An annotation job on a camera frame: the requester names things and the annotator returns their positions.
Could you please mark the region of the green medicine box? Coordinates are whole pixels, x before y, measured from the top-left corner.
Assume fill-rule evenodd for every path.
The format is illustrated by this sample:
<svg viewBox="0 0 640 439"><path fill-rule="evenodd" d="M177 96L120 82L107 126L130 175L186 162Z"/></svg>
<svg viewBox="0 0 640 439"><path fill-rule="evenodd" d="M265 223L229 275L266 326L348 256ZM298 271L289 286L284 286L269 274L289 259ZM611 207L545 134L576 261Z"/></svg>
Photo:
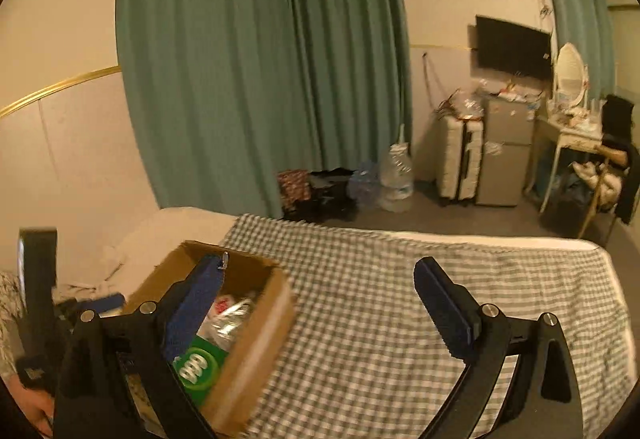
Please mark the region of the green medicine box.
<svg viewBox="0 0 640 439"><path fill-rule="evenodd" d="M228 352L195 336L183 355L172 362L184 391L200 407L216 385Z"/></svg>

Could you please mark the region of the floral patterned pillow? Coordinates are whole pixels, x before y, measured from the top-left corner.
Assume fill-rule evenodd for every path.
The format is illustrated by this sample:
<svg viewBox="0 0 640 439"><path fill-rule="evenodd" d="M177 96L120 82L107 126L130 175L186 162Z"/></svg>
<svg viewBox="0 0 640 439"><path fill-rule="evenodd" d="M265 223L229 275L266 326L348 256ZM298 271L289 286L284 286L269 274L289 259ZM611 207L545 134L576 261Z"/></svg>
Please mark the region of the floral patterned pillow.
<svg viewBox="0 0 640 439"><path fill-rule="evenodd" d="M24 355L18 330L22 316L22 300L17 278L9 272L0 272L0 372L7 378L16 372L15 359Z"/></svg>

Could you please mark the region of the white printed packet in box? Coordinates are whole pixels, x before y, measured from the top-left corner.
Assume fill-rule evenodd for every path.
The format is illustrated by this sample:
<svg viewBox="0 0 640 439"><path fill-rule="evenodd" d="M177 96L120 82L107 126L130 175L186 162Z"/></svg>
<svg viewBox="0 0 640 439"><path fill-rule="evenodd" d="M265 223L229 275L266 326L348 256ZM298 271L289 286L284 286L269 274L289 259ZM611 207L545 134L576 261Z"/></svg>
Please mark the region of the white printed packet in box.
<svg viewBox="0 0 640 439"><path fill-rule="evenodd" d="M255 298L255 292L240 298L230 294L219 295L206 313L198 329L198 337L229 352L255 308Z"/></svg>

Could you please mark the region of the brown cardboard box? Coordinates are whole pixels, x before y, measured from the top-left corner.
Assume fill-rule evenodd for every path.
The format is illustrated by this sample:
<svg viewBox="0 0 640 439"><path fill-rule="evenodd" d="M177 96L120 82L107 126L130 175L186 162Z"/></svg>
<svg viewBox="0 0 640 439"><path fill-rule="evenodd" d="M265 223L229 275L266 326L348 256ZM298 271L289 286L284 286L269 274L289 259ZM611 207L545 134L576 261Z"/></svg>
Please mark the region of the brown cardboard box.
<svg viewBox="0 0 640 439"><path fill-rule="evenodd" d="M126 296L124 311L130 313L148 301L158 303L172 285L185 280L203 259L213 257L227 263L226 269L218 273L222 279L209 275L198 279L200 292L206 295L213 287L214 295L207 298L208 306L198 324L186 326L188 338L169 350L168 360L172 366L188 349L219 295L240 298L249 292L256 293L255 308L228 352L216 385L203 404L196 407L215 433L235 438L246 428L295 318L292 287L277 263L217 245L185 241Z"/></svg>

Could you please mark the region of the checkered bed sheet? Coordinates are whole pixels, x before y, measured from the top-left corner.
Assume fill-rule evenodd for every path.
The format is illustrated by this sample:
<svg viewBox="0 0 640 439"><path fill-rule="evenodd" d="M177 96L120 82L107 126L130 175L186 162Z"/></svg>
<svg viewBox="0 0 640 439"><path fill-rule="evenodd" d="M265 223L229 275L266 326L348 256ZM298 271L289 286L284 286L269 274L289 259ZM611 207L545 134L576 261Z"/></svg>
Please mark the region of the checkered bed sheet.
<svg viewBox="0 0 640 439"><path fill-rule="evenodd" d="M462 371L414 289L433 257L480 303L560 320L584 434L612 421L636 382L623 289L608 253L561 239L435 237L328 228L246 214L224 245L274 260L296 319L255 407L250 438L414 438Z"/></svg>

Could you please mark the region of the brown patterned bag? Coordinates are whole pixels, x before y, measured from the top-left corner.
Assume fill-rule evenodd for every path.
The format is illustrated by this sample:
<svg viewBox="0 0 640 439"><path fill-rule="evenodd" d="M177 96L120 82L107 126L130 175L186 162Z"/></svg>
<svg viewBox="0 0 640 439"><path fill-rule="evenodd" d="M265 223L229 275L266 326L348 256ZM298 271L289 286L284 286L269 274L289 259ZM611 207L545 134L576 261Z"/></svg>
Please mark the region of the brown patterned bag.
<svg viewBox="0 0 640 439"><path fill-rule="evenodd" d="M284 211L294 211L299 203L311 199L307 170L290 169L279 172L278 185Z"/></svg>

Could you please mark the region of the wooden chair with clothes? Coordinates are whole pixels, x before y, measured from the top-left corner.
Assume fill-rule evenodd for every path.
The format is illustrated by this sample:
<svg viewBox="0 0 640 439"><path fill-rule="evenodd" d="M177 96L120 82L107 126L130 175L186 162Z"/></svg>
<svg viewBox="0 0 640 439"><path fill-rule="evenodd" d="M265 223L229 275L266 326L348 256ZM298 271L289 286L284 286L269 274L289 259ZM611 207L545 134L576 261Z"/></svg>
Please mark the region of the wooden chair with clothes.
<svg viewBox="0 0 640 439"><path fill-rule="evenodd" d="M639 202L639 149L632 139L634 103L610 94L602 106L601 128L597 154L602 162L594 168L592 196L578 237L585 235L598 212L608 211L613 214L608 241L615 222L629 225Z"/></svg>

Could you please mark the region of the large clear water bottle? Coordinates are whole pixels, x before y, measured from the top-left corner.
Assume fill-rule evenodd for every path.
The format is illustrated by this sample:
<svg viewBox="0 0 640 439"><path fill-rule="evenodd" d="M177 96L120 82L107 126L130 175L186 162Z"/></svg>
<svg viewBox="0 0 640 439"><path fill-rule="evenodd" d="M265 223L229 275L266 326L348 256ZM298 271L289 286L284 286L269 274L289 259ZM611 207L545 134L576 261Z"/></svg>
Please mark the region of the large clear water bottle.
<svg viewBox="0 0 640 439"><path fill-rule="evenodd" d="M412 160L407 143L390 146L380 165L378 205L390 212L405 212L411 207L414 192Z"/></svg>

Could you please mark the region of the white suitcase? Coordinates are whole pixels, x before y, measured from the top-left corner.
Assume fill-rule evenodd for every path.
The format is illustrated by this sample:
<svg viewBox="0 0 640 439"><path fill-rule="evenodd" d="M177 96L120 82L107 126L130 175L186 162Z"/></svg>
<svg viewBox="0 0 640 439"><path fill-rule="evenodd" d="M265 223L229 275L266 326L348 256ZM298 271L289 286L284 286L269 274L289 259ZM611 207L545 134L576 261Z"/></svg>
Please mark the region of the white suitcase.
<svg viewBox="0 0 640 439"><path fill-rule="evenodd" d="M445 115L438 121L436 185L441 200L469 202L476 196L482 165L484 124Z"/></svg>

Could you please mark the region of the grey mini fridge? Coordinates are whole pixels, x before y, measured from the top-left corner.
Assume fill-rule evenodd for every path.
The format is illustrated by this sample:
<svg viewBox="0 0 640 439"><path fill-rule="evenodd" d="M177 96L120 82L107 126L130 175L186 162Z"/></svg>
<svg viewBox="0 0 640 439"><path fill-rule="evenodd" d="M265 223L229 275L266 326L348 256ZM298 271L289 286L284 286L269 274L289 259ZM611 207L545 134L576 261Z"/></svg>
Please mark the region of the grey mini fridge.
<svg viewBox="0 0 640 439"><path fill-rule="evenodd" d="M514 207L524 188L534 122L526 103L485 95L484 142L476 201L483 206Z"/></svg>

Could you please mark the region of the crushed clear water bottle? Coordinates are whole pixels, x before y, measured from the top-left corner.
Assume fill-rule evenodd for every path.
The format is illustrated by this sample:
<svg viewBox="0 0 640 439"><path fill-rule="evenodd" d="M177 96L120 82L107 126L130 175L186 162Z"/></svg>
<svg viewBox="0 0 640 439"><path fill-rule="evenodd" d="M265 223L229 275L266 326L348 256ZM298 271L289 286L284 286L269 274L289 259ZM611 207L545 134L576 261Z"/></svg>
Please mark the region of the crushed clear water bottle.
<svg viewBox="0 0 640 439"><path fill-rule="evenodd" d="M360 209L378 206L380 178L376 162L363 162L348 180L347 193Z"/></svg>

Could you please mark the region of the green curtain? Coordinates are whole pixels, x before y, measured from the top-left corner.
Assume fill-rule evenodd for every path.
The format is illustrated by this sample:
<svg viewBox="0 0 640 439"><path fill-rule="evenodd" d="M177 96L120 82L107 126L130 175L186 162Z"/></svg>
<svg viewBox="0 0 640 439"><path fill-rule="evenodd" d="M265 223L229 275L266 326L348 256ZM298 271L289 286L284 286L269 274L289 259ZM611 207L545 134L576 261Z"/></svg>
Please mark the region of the green curtain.
<svg viewBox="0 0 640 439"><path fill-rule="evenodd" d="M115 0L115 22L162 207L277 217L280 172L410 139L404 0Z"/></svg>
<svg viewBox="0 0 640 439"><path fill-rule="evenodd" d="M606 0L552 0L559 46L573 43L588 66L589 98L615 92L613 29Z"/></svg>

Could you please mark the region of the white oval vanity mirror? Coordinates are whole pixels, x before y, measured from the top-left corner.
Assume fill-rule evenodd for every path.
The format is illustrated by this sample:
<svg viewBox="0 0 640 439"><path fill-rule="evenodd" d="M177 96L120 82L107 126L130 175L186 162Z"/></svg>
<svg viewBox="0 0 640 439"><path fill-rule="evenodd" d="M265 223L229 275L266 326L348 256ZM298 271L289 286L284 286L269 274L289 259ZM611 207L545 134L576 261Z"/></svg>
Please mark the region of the white oval vanity mirror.
<svg viewBox="0 0 640 439"><path fill-rule="evenodd" d="M573 43L564 43L556 56L553 100L561 110L578 107L588 88L587 66Z"/></svg>

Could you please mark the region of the black wall television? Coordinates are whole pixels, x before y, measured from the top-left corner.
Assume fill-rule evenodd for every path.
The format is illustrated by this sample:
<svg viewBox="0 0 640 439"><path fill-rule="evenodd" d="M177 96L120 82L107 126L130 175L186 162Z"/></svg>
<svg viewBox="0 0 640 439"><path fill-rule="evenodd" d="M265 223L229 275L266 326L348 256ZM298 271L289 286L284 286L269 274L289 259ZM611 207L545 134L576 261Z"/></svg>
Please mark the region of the black wall television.
<svg viewBox="0 0 640 439"><path fill-rule="evenodd" d="M477 64L538 80L552 77L551 35L496 18L477 16Z"/></svg>

